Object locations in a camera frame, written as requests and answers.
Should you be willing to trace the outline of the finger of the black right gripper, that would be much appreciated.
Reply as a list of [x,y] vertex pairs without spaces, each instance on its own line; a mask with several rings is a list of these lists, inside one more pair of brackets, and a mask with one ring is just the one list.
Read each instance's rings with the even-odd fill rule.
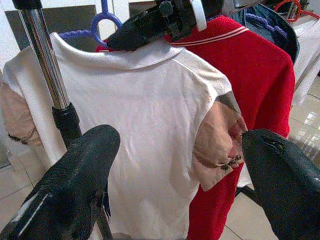
[[170,6],[148,8],[129,18],[108,37],[106,44],[115,51],[135,51],[165,35],[170,15]]

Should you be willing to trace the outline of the blue denim jacket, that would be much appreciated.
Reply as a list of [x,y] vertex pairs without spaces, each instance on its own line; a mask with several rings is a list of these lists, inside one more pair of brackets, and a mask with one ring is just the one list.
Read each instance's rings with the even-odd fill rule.
[[[286,31],[287,38],[282,37],[276,32],[269,32],[268,30],[261,28],[258,25],[251,24],[249,19],[245,17],[246,13],[265,18],[268,20],[270,25],[281,27],[284,31]],[[230,18],[284,50],[287,54],[289,54],[292,62],[295,62],[297,60],[300,51],[300,44],[298,42],[297,35],[289,22],[287,22],[274,10],[259,3],[232,14]]]

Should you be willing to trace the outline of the white shirt beige printed sleeves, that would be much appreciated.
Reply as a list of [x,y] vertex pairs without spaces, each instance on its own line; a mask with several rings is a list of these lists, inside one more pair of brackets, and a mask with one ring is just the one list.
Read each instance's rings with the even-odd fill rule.
[[185,240],[199,188],[243,162],[247,127],[227,77],[158,40],[133,52],[85,52],[50,35],[83,132],[108,124],[120,147],[108,177],[113,233]]

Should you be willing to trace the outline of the red shirt white striped collar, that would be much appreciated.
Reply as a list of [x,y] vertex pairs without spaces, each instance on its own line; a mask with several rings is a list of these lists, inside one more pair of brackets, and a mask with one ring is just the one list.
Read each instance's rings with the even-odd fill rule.
[[216,100],[199,127],[192,154],[200,187],[189,207],[187,240],[219,240],[244,166],[240,131],[247,127],[289,135],[293,62],[284,50],[225,16],[172,45],[225,74],[242,113],[238,117],[229,109],[225,97]]

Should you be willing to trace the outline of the red plastic hanger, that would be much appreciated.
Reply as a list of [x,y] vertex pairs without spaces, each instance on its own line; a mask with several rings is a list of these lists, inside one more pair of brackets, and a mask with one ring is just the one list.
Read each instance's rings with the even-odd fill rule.
[[295,12],[294,18],[288,18],[288,19],[287,19],[287,21],[288,21],[289,23],[294,23],[294,22],[296,22],[296,21],[300,18],[301,15],[303,15],[303,16],[305,16],[305,15],[311,16],[311,17],[313,17],[313,18],[315,18],[315,19],[317,19],[317,20],[320,19],[320,16],[319,16],[319,15],[317,15],[317,14],[315,14],[315,13],[313,13],[313,12],[310,12],[310,11],[303,10],[303,9],[302,9],[302,6],[301,6],[301,4],[300,4],[300,0],[283,0],[283,1],[281,1],[280,3],[278,3],[278,4],[273,8],[273,10],[274,10],[275,12],[277,12],[277,11],[279,10],[279,8],[280,8],[282,5],[286,4],[286,3],[294,3],[294,5],[296,6],[296,12]]

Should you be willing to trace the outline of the plain white t-shirt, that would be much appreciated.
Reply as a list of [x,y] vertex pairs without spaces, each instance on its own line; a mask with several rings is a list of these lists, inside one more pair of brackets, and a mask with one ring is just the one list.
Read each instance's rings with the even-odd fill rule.
[[293,106],[302,105],[320,72],[320,18],[306,15],[291,24],[299,43],[294,63],[295,89]]

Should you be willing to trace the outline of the blue plastic hanger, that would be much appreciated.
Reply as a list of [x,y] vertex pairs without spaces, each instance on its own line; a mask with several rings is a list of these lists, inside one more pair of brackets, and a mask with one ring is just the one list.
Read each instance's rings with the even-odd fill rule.
[[121,28],[123,24],[117,16],[115,16],[113,13],[109,12],[108,0],[100,0],[100,2],[101,2],[102,12],[97,14],[92,19],[90,29],[64,32],[64,33],[60,33],[59,36],[64,40],[74,39],[74,38],[92,37],[100,46],[102,46],[104,48],[108,48],[107,43],[104,40],[102,40],[98,34],[98,23],[102,20],[109,20],[109,21],[112,21],[118,29]]

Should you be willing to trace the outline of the purple plastic hanger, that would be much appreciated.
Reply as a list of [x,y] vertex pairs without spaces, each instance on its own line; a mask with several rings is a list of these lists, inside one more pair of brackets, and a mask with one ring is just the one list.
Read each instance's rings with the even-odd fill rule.
[[268,20],[260,17],[258,15],[252,14],[252,13],[246,13],[245,17],[249,19],[250,23],[253,25],[257,25],[260,28],[263,28],[265,30],[268,30],[271,33],[278,33],[283,38],[288,38],[288,34],[286,31],[284,31],[281,27],[278,25],[272,26],[269,24]]

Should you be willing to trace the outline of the chrome clothes rack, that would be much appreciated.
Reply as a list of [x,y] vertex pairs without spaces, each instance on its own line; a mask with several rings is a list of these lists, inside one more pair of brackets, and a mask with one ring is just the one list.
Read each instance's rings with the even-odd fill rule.
[[12,0],[36,55],[53,102],[52,115],[67,149],[82,133],[75,107],[69,101],[42,12],[41,0]]

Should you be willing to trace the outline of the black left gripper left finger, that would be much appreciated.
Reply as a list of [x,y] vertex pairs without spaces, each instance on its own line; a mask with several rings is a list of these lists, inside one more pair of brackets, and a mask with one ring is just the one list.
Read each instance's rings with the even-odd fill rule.
[[88,240],[98,226],[113,240],[106,206],[120,134],[99,125],[77,138],[36,184],[0,232],[0,240]]

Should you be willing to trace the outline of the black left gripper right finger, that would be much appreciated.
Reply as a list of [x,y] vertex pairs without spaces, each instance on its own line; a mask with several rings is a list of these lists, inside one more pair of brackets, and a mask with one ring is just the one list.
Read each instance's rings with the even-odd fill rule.
[[268,129],[243,133],[242,152],[278,240],[320,240],[320,169],[295,143]]

